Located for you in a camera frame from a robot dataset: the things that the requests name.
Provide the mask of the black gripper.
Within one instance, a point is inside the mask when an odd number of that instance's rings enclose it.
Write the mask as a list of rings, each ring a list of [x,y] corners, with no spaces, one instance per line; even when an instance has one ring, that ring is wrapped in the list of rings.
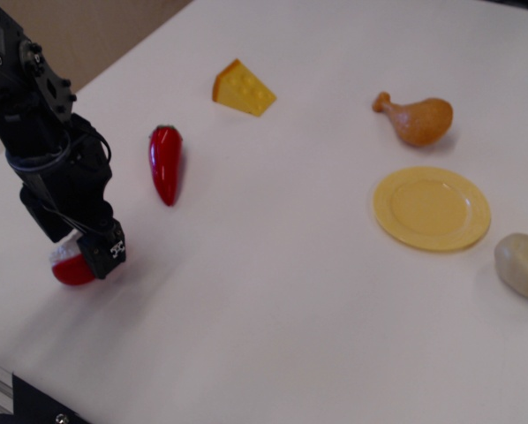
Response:
[[[104,200],[112,177],[109,144],[83,117],[73,114],[56,151],[7,162],[21,178],[19,197],[44,234],[59,242],[73,230],[95,278],[105,279],[126,261],[122,226]]]

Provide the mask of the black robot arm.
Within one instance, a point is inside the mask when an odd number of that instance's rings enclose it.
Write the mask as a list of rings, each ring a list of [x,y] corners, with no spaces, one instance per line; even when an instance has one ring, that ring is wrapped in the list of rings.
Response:
[[[126,260],[124,231],[103,198],[109,144],[73,113],[76,99],[41,46],[0,8],[0,140],[22,181],[19,197],[47,237],[79,232],[71,274],[59,278],[66,284],[103,279]]]

